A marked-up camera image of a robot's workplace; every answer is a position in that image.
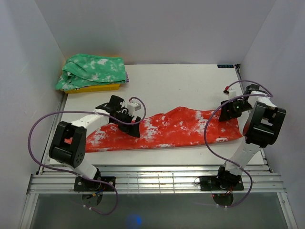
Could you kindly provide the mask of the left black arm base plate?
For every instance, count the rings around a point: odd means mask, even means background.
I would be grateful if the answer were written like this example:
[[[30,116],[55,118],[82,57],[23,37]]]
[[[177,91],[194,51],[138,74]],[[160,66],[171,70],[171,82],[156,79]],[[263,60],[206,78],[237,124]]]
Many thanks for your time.
[[[115,186],[116,177],[101,177],[101,181]],[[76,192],[114,191],[109,185],[88,181],[82,177],[76,177],[73,190]]]

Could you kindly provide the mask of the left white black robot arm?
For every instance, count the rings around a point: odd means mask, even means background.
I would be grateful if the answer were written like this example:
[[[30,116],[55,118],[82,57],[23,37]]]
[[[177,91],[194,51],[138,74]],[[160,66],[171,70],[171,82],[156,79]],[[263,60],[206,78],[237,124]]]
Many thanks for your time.
[[[125,103],[124,99],[113,95],[109,102],[97,106],[93,114],[72,122],[59,122],[49,157],[84,176],[84,184],[89,190],[97,190],[101,186],[101,173],[85,159],[87,137],[102,126],[116,124],[120,131],[139,138],[141,118],[134,113],[141,108],[142,105],[132,99]]]

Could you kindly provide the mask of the red tie-dye trousers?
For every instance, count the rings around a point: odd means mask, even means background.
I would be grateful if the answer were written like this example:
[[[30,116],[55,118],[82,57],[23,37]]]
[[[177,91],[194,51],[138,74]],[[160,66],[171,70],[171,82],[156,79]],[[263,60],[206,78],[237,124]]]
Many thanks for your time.
[[[177,107],[146,118],[140,123],[140,137],[123,133],[114,124],[101,127],[87,137],[88,153],[198,146],[237,140],[242,137],[237,119],[220,122],[220,112]]]

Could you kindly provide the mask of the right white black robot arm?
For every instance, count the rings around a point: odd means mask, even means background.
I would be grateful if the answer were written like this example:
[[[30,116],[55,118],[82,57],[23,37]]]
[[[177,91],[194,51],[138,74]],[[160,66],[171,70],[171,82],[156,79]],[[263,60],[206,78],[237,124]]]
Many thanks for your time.
[[[220,122],[238,118],[245,111],[250,114],[243,128],[244,140],[233,156],[218,169],[215,183],[220,189],[241,183],[242,169],[260,149],[275,143],[286,115],[285,109],[271,102],[270,92],[259,85],[247,86],[241,98],[237,98],[236,91],[229,86],[224,93],[228,95],[228,100],[221,102]]]

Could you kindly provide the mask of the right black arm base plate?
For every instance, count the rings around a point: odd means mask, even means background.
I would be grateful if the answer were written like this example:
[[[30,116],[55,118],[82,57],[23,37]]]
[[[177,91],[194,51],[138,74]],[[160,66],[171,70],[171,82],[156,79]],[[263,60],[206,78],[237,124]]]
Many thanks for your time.
[[[217,176],[200,176],[199,185],[201,191],[242,191],[244,185],[241,176],[237,177],[237,181],[221,180]]]

